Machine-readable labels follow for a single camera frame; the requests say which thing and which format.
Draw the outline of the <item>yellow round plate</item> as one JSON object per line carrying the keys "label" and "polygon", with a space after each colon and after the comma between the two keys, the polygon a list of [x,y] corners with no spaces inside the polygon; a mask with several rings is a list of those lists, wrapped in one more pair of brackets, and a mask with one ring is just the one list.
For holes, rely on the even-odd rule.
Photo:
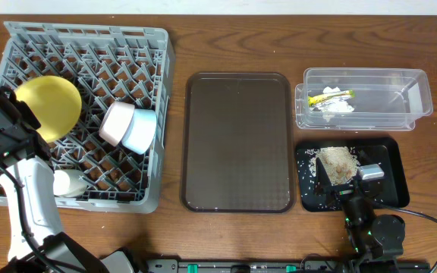
{"label": "yellow round plate", "polygon": [[62,77],[41,76],[16,89],[19,101],[25,102],[41,124],[36,131],[47,142],[65,137],[79,120],[82,100],[77,87]]}

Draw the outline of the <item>rice food scraps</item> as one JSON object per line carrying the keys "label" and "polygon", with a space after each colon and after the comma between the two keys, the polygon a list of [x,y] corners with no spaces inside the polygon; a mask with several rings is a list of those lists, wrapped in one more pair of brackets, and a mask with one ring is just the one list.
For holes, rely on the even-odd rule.
{"label": "rice food scraps", "polygon": [[360,163],[352,153],[352,149],[346,146],[326,147],[320,149],[302,149],[299,155],[304,158],[298,159],[299,181],[305,182],[311,190],[316,183],[316,160],[319,159],[329,177],[332,185],[342,185],[350,182],[357,173]]}

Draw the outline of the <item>white paper cup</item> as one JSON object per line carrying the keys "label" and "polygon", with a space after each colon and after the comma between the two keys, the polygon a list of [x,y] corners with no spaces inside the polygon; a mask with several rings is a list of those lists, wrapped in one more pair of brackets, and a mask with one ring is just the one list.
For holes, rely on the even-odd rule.
{"label": "white paper cup", "polygon": [[53,192],[60,197],[78,197],[84,194],[87,185],[83,180],[84,173],[79,170],[55,170]]}

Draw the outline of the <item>pink round bowl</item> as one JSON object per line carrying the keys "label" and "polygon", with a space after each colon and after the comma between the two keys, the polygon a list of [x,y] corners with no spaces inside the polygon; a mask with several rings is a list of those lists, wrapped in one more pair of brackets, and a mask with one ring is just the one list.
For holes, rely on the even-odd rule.
{"label": "pink round bowl", "polygon": [[134,109],[132,104],[114,101],[99,128],[100,137],[112,146],[117,146],[130,125]]}

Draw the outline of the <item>green orange snack wrapper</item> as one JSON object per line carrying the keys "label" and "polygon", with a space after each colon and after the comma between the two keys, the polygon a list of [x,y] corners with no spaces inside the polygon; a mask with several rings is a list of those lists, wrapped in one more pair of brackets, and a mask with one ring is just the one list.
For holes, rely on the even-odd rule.
{"label": "green orange snack wrapper", "polygon": [[309,107],[313,107],[319,103],[325,102],[329,99],[332,98],[336,98],[336,97],[348,97],[348,98],[352,98],[355,97],[356,94],[353,90],[349,89],[349,90],[345,90],[345,91],[337,91],[337,92],[333,92],[333,93],[326,93],[326,94],[321,94],[321,95],[317,95],[317,96],[309,96],[308,97],[308,105]]}

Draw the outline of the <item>light blue round bowl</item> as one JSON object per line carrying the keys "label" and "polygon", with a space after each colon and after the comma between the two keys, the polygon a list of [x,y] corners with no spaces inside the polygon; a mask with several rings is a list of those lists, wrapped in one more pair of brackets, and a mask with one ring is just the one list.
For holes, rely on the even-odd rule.
{"label": "light blue round bowl", "polygon": [[136,108],[121,140],[122,145],[139,155],[144,154],[152,144],[156,126],[157,117],[153,110]]}

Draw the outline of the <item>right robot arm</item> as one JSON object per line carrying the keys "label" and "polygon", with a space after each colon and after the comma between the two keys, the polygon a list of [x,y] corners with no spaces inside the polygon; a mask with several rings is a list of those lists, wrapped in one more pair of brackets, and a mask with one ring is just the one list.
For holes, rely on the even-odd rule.
{"label": "right robot arm", "polygon": [[379,191],[384,171],[379,165],[364,165],[347,184],[334,185],[318,158],[315,194],[326,203],[338,202],[345,220],[347,237],[356,251],[353,258],[335,267],[336,272],[399,272],[397,257],[404,253],[404,220],[396,215],[377,215],[367,193]]}

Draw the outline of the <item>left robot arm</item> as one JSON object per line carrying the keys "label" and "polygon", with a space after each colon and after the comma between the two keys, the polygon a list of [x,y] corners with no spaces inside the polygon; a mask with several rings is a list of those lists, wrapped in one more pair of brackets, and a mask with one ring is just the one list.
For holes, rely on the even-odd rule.
{"label": "left robot arm", "polygon": [[0,86],[0,184],[8,201],[11,245],[3,272],[106,272],[105,264],[62,228],[54,170],[40,123],[13,90]]}

